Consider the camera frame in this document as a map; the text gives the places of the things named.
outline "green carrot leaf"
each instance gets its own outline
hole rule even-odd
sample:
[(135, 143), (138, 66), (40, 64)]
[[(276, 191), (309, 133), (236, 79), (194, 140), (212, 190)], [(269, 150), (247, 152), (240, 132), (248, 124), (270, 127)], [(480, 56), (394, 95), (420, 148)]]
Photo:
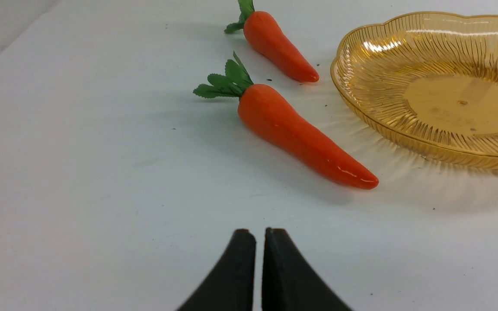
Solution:
[(241, 97), (243, 95), (243, 91), (239, 86), (235, 85), (232, 79), (227, 76), (219, 75), (217, 73), (211, 73), (207, 79), (209, 83), (211, 83), (214, 87), (216, 87), (221, 92), (236, 94)]
[(253, 0), (237, 0), (239, 3), (239, 9), (241, 10), (241, 15), (243, 15), (243, 21), (245, 22), (251, 14), (255, 11), (253, 6)]
[(253, 84), (253, 81), (251, 81), (251, 77), (249, 76), (249, 73), (247, 72), (247, 69), (245, 69), (245, 66), (243, 65), (243, 63), (241, 62), (241, 59), (239, 59), (239, 57), (237, 57), (237, 54), (236, 52), (234, 51), (233, 52), (233, 58), (237, 61), (237, 64), (241, 67), (241, 69), (243, 70), (243, 73), (244, 75), (246, 76), (246, 80)]
[(224, 93), (212, 85), (200, 84), (193, 94), (203, 98), (215, 98), (215, 97), (238, 97), (236, 94)]
[(226, 62), (226, 76), (230, 78), (235, 84), (239, 85), (241, 89), (245, 90), (250, 87), (253, 83), (249, 76), (245, 74), (243, 68), (241, 68), (235, 61), (228, 59)]
[(226, 29), (224, 29), (224, 32), (227, 34), (235, 33), (237, 30), (243, 29), (244, 25), (245, 25), (245, 23), (231, 23), (228, 26), (226, 26)]

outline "amber plate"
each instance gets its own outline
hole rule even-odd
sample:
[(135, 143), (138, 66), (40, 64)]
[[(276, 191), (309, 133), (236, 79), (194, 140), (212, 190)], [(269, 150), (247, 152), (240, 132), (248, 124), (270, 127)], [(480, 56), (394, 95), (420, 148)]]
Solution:
[(348, 107), (385, 138), (498, 170), (498, 16), (417, 12), (357, 28), (331, 73)]

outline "plate center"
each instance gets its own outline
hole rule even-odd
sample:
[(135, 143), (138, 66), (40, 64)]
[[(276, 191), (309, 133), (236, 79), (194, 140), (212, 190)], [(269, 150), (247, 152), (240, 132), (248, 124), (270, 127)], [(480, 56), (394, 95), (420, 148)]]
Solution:
[(469, 136), (498, 135), (498, 83), (435, 75), (411, 82), (404, 96), (421, 122)]

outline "plastic carrot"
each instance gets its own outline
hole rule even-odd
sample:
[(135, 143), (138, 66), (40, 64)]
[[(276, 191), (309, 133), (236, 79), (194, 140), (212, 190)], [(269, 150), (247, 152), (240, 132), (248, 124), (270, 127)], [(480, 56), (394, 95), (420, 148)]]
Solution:
[(378, 185), (375, 175), (297, 114), (282, 95), (268, 85), (254, 84), (236, 53), (233, 57), (235, 61), (226, 63), (226, 75), (210, 74), (210, 85), (201, 84), (193, 93), (239, 97), (237, 114), (247, 128), (336, 183), (362, 189)]
[(300, 82), (317, 82), (320, 76), (284, 35), (278, 23), (267, 12), (257, 11), (253, 0), (238, 0), (239, 22), (229, 24), (225, 33), (243, 29), (245, 39), (255, 51), (267, 57), (288, 77)]

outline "white backdrop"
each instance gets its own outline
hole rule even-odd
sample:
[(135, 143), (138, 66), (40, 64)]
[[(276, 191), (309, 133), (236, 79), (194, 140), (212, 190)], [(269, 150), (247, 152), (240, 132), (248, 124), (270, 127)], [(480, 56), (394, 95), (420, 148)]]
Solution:
[[(498, 1), (255, 0), (321, 80), (299, 86), (226, 36), (235, 0), (62, 0), (0, 55), (0, 311), (172, 310), (233, 230), (286, 228), (355, 311), (498, 311), (498, 175), (381, 138), (329, 76), (350, 30)], [(191, 92), (235, 49), (380, 179), (332, 184), (256, 138), (236, 100)]]

